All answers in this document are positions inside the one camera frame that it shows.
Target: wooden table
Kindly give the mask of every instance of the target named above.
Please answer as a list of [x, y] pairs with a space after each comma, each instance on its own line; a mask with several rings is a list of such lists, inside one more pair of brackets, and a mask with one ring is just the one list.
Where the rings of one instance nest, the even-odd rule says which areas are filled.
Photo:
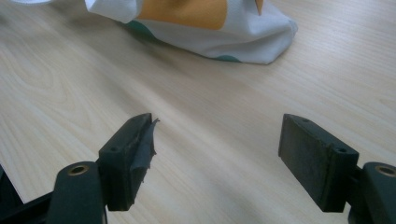
[[396, 2], [274, 0], [299, 24], [269, 65], [209, 60], [131, 32], [84, 2], [0, 3], [0, 163], [25, 202], [95, 161], [151, 112], [154, 157], [109, 223], [347, 223], [277, 156], [282, 116], [306, 117], [367, 161], [396, 164]]

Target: white cloth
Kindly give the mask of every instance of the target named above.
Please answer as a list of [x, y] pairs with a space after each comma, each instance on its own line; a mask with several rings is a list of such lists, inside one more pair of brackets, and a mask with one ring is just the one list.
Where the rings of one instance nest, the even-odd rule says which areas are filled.
[[[210, 25], [209, 28], [205, 25], [200, 27], [200, 24], [196, 25], [194, 22], [192, 25], [183, 24], [187, 22], [175, 22], [175, 19], [169, 19], [166, 15], [141, 17], [144, 7], [152, 7], [149, 3], [147, 6], [143, 4], [153, 1], [157, 0], [86, 0], [86, 4], [90, 12], [116, 21], [138, 21], [156, 38], [171, 45], [209, 58], [234, 59], [244, 63], [271, 63], [289, 47], [297, 32], [296, 22], [285, 16], [268, 0], [262, 3], [262, 8], [254, 0], [181, 0], [184, 4], [178, 4], [180, 0], [161, 0], [169, 2], [168, 5], [165, 3], [161, 6], [163, 10], [174, 10], [175, 18], [185, 20], [191, 20], [193, 16], [198, 18], [196, 20], [200, 17], [202, 20], [207, 19], [210, 17], [212, 6], [203, 5], [223, 1], [226, 3], [226, 16], [219, 28]], [[183, 11], [183, 7], [188, 4], [194, 5], [193, 2], [197, 1], [201, 1], [202, 4], [195, 4], [198, 7], [194, 6], [196, 8], [192, 14], [196, 15], [183, 14], [191, 13], [188, 10]]]

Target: teal pattern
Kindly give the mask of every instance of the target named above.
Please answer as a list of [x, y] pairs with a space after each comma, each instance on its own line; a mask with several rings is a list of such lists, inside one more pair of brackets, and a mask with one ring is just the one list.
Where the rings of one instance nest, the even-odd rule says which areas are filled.
[[133, 30], [136, 30], [137, 32], [139, 32], [142, 35], [147, 35], [151, 38], [156, 38], [154, 36], [154, 34], [149, 30], [149, 28], [147, 28], [145, 25], [143, 25], [142, 23], [140, 23], [138, 21], [130, 21], [130, 22], [126, 23], [126, 26], [128, 26], [129, 28], [132, 28]]
[[235, 58], [234, 56], [230, 56], [230, 55], [221, 55], [214, 59], [219, 60], [219, 61], [225, 61], [225, 62], [241, 63], [241, 61], [239, 61], [237, 58]]

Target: black plastic part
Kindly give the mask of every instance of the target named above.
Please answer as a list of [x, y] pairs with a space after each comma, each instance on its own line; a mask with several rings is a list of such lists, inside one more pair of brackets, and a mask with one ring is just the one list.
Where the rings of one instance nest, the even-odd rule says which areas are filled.
[[278, 155], [323, 212], [343, 212], [357, 151], [311, 120], [285, 114]]
[[364, 164], [361, 191], [378, 224], [396, 224], [396, 168], [380, 162]]
[[52, 192], [36, 198], [6, 213], [1, 213], [1, 224], [43, 224], [47, 219]]
[[128, 211], [155, 155], [151, 114], [129, 119], [99, 150], [109, 211]]
[[106, 223], [101, 180], [95, 162], [78, 162], [58, 173], [46, 223]]
[[23, 202], [18, 195], [17, 191], [9, 181], [6, 172], [0, 165], [0, 215], [10, 211], [20, 205]]
[[361, 191], [362, 170], [356, 167], [355, 173], [349, 178], [350, 189], [346, 201], [350, 204], [348, 222], [349, 224], [374, 224], [367, 207], [366, 199]]

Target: table surface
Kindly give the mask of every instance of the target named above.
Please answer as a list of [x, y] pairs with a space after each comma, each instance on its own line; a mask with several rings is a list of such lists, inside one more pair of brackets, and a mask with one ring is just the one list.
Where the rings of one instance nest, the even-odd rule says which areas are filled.
[[322, 213], [277, 156], [284, 113], [367, 161], [396, 162], [396, 2], [274, 0], [297, 20], [269, 65], [177, 49], [83, 1], [0, 3], [0, 162], [25, 202], [95, 161], [130, 117], [159, 118], [135, 205], [110, 223], [347, 223]]

